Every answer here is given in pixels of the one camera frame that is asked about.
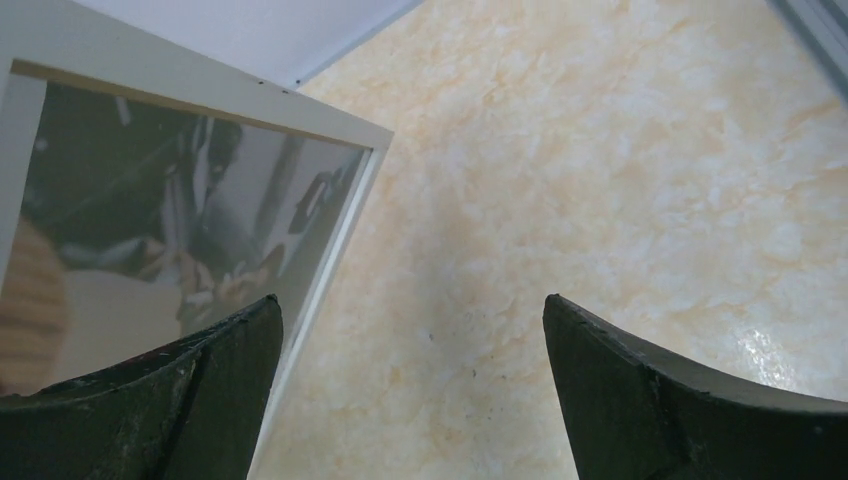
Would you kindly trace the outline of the printed photo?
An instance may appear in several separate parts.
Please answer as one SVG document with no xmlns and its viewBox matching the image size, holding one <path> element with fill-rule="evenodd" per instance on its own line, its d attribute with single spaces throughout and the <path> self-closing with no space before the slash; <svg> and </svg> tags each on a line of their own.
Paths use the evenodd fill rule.
<svg viewBox="0 0 848 480">
<path fill-rule="evenodd" d="M 284 346 L 363 148 L 11 75 L 1 391 L 30 395 L 278 298 Z"/>
</svg>

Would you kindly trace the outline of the light wooden picture frame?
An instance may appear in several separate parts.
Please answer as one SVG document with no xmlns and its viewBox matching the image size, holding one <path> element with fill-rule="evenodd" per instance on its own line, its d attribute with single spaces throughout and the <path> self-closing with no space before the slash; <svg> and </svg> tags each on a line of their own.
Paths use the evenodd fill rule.
<svg viewBox="0 0 848 480">
<path fill-rule="evenodd" d="M 1 5 L 1 110 L 11 75 L 123 96 L 169 109 L 363 148 L 362 163 L 325 264 L 303 307 L 303 329 L 283 343 L 248 475 L 258 475 L 294 362 L 315 319 L 388 150 L 390 131 L 297 91 L 253 77 L 75 1 L 5 1 Z M 1 289 L 16 211 L 1 205 Z"/>
</svg>

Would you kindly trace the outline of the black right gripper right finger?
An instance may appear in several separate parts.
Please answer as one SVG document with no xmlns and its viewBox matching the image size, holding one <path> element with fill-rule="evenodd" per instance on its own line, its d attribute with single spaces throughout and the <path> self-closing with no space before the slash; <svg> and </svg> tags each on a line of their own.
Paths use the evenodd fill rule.
<svg viewBox="0 0 848 480">
<path fill-rule="evenodd" d="M 628 333 L 566 298 L 543 327 L 582 479 L 843 479 L 847 406 L 758 384 Z"/>
</svg>

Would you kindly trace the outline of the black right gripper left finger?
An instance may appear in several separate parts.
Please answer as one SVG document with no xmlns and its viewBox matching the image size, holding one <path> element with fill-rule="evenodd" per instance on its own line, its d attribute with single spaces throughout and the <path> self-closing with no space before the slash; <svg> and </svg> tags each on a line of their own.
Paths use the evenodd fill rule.
<svg viewBox="0 0 848 480">
<path fill-rule="evenodd" d="M 244 479 L 284 343 L 267 295 L 102 370 L 1 400 L 5 479 Z"/>
</svg>

